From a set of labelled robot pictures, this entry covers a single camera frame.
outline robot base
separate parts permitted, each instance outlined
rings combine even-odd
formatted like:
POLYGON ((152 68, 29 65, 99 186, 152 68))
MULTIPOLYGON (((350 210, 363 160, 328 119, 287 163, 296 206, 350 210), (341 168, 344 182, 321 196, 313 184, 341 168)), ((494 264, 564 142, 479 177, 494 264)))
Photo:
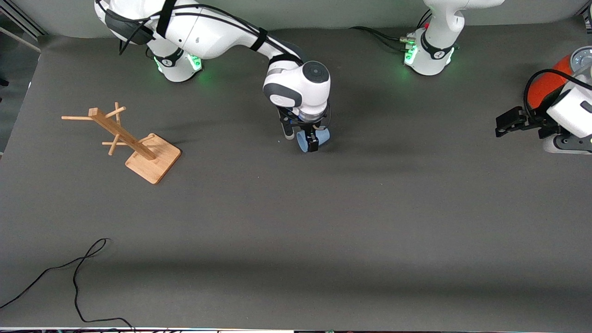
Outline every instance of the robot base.
MULTIPOLYGON (((325 128, 324 130, 317 130, 315 135, 318 139, 318 145, 322 145, 327 142, 331 138, 331 134, 329 133, 329 129, 325 128)), ((308 152, 308 142, 306 141, 306 134, 304 131, 300 131, 296 133, 296 138, 298 139, 298 145, 300 149, 307 153, 308 152)))
MULTIPOLYGON (((422 37, 425 28, 417 29, 412 33, 408 33, 407 37, 415 38, 419 41, 422 37)), ((442 59, 434 60, 432 55, 423 48, 421 43, 416 43, 411 50, 405 54, 404 64, 413 68, 414 71, 421 75, 432 76, 439 74, 444 67, 451 61, 451 56, 454 53, 454 48, 442 59)))

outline floor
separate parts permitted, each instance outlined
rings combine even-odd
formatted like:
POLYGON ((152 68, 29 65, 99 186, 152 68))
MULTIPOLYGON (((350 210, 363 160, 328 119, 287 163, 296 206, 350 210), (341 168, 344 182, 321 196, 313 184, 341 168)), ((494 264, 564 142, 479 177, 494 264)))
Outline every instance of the floor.
MULTIPOLYGON (((0 16, 0 26, 27 40, 30 39, 4 16, 0 16)), ((29 82, 37 67, 38 58, 39 53, 0 34, 0 77, 10 82, 8 87, 0 88, 0 152, 6 148, 29 82)))

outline gray table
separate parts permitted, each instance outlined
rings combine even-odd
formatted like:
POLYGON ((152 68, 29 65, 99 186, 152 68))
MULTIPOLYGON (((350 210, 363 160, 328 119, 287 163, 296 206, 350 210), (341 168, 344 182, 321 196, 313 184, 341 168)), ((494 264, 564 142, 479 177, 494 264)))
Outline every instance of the gray table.
MULTIPOLYGON (((333 137, 317 153, 283 139, 267 60, 244 48, 173 84, 142 47, 46 41, 0 162, 1 300, 107 236, 81 271, 89 318, 590 331, 592 159, 545 153, 535 131, 494 136, 527 78, 585 45, 581 18, 468 27, 429 78, 361 31, 277 35, 332 73, 333 137), (127 148, 107 156, 96 124, 60 120, 114 101, 132 133, 183 150, 159 185, 124 166, 127 148)), ((49 274, 1 326, 83 325, 71 274, 49 274)))

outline cable connector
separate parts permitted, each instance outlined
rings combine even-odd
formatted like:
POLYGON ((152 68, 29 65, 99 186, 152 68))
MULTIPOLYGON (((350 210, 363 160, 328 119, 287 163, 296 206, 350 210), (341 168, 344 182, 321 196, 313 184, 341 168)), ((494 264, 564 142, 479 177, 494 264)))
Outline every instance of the cable connector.
POLYGON ((399 37, 399 43, 415 45, 416 39, 414 37, 399 37))

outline orange object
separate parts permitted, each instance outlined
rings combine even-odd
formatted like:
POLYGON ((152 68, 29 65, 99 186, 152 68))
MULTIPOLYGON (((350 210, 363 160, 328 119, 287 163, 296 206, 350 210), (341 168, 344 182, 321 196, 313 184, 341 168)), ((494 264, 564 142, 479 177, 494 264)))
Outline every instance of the orange object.
MULTIPOLYGON (((561 59, 555 66, 553 66, 553 69, 572 75, 574 72, 571 70, 571 55, 561 59)), ((557 74, 544 73, 530 86, 528 103, 533 108, 539 107, 547 95, 563 86, 566 82, 566 79, 557 74)))

